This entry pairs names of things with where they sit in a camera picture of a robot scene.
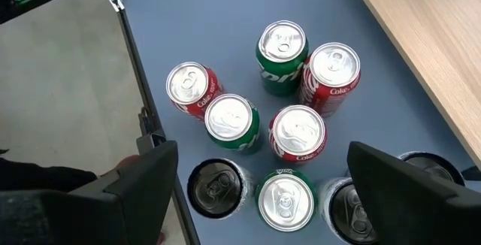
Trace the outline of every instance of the blue table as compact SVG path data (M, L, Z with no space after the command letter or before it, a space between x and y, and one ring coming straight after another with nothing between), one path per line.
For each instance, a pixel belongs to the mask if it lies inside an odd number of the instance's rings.
M256 40L277 20L301 25L312 50L330 41L350 45L362 64L357 89L326 120L325 151L315 161L294 168L316 183L342 176L350 141L391 154L425 150L444 156L458 169L473 166L362 0L123 1L162 125L168 138L179 144L178 176L184 193L190 171L205 159L232 159L258 178L285 167L274 158L267 141L251 156L220 149L202 124L171 105L165 92L165 79L175 65L200 62L217 73L229 92L249 98L267 127L276 111L295 103L295 98L264 92L259 78ZM281 233L260 220L252 202L226 220L206 219L189 209L203 244L342 244L319 215L301 231Z

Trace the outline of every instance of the coca-cola can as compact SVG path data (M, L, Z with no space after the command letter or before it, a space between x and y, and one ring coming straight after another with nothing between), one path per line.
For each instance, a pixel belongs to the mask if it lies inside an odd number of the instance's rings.
M360 75L353 49L337 42L323 44L304 64L299 101L322 117L331 116L358 85Z
M283 108L269 124L272 150L287 162L307 162L324 150L328 135L324 120L304 105Z
M224 93L212 69L196 62L184 62L172 69L165 88L177 109L202 122L209 103Z

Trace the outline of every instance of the wooden table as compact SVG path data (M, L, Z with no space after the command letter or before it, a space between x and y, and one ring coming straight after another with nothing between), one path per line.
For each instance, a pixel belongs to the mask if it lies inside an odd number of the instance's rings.
M481 0L364 0L481 168Z

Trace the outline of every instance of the gray floor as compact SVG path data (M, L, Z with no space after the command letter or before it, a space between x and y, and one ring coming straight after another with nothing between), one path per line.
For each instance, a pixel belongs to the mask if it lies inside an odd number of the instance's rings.
M53 0L0 26L0 147L8 159L102 174L136 154L142 105L107 0ZM183 244L175 209L166 244Z

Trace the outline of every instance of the green can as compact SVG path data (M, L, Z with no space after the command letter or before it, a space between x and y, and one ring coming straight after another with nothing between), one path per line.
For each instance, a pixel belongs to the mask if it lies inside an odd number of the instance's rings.
M309 44L299 25L288 20L270 24L256 47L264 89L277 96L294 94L308 53Z
M205 111L210 139L228 150L254 153L261 147L261 121L256 107L235 94L220 95Z
M297 231L309 224L316 213L317 194L299 171L277 169L257 186L256 204L261 218L270 227Z

